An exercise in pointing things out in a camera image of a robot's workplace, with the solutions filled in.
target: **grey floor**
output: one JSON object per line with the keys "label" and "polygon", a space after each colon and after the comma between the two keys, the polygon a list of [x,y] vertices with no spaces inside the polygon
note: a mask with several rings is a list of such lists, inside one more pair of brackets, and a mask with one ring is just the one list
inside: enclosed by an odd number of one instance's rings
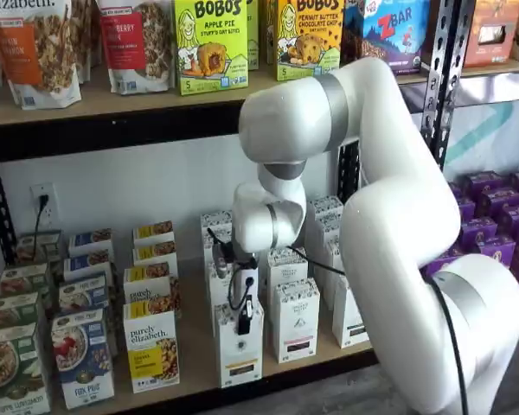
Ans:
{"label": "grey floor", "polygon": [[[413,415],[379,366],[368,367],[202,415]],[[493,414],[519,415],[519,346]]]}

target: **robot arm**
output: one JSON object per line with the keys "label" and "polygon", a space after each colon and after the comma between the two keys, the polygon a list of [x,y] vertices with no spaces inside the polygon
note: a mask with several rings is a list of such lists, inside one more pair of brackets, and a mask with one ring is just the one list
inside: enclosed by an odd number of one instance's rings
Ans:
{"label": "robot arm", "polygon": [[[346,203],[340,243],[369,338],[412,408],[460,413],[449,330],[419,272],[457,238],[458,206],[388,66],[366,58],[288,82],[251,95],[240,115],[242,148],[256,163],[296,165],[356,136],[369,185]],[[246,223],[246,211],[235,219]],[[271,220],[262,225],[280,226]],[[489,413],[519,338],[519,285],[482,255],[434,278],[452,314],[471,413]]]}

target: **granola box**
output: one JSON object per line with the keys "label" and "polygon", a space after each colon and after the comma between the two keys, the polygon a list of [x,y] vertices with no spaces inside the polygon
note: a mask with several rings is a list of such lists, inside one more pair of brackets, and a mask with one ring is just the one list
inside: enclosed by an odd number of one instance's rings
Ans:
{"label": "granola box", "polygon": [[175,314],[169,297],[123,306],[132,391],[179,383]]}
{"label": "granola box", "polygon": [[157,93],[173,83],[169,0],[98,0],[112,93]]}
{"label": "granola box", "polygon": [[111,398],[115,392],[104,310],[58,316],[51,335],[67,409]]}
{"label": "granola box", "polygon": [[173,223],[170,220],[132,230],[132,241],[135,248],[171,242],[172,240],[175,240],[175,234],[173,233]]}
{"label": "granola box", "polygon": [[344,0],[277,0],[277,80],[321,75],[340,66]]}
{"label": "granola box", "polygon": [[68,0],[0,1],[0,61],[22,109],[80,101],[72,17]]}
{"label": "granola box", "polygon": [[0,414],[51,410],[49,373],[36,323],[0,329]]}
{"label": "granola box", "polygon": [[248,86],[245,0],[177,0],[175,18],[181,95]]}

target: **cereal box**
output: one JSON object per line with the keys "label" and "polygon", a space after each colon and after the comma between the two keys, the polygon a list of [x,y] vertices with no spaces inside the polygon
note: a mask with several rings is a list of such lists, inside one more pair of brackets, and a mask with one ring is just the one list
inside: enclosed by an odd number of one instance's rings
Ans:
{"label": "cereal box", "polygon": [[277,80],[321,75],[340,66],[344,0],[277,0]]}
{"label": "cereal box", "polygon": [[99,229],[98,231],[79,233],[69,238],[69,256],[80,257],[89,253],[106,250],[110,261],[115,261],[113,255],[112,229]]}
{"label": "cereal box", "polygon": [[114,395],[103,309],[56,317],[52,322],[52,344],[67,409]]}
{"label": "cereal box", "polygon": [[161,244],[175,240],[173,223],[170,220],[155,223],[147,227],[137,227],[132,230],[132,241],[135,248]]}
{"label": "cereal box", "polygon": [[273,346],[279,363],[315,355],[319,291],[312,278],[280,284],[275,291]]}
{"label": "cereal box", "polygon": [[429,0],[346,0],[343,62],[383,59],[396,73],[418,72]]}
{"label": "cereal box", "polygon": [[263,321],[261,305],[253,309],[250,331],[237,334],[237,318],[227,304],[215,308],[215,362],[219,386],[235,386],[261,379],[263,364]]}
{"label": "cereal box", "polygon": [[132,391],[179,383],[175,314],[169,297],[123,306]]}
{"label": "cereal box", "polygon": [[36,323],[0,329],[0,414],[50,412],[49,373]]}
{"label": "cereal box", "polygon": [[177,0],[181,95],[248,86],[245,0]]}

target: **purely elizabeth granola bag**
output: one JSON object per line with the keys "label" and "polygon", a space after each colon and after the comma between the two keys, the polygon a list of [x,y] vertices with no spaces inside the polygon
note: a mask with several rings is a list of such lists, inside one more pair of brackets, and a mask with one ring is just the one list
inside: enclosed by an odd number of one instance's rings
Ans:
{"label": "purely elizabeth granola bag", "polygon": [[0,61],[24,110],[80,101],[71,0],[0,0]]}
{"label": "purely elizabeth granola bag", "polygon": [[173,85],[170,0],[98,0],[112,92],[156,93]]}

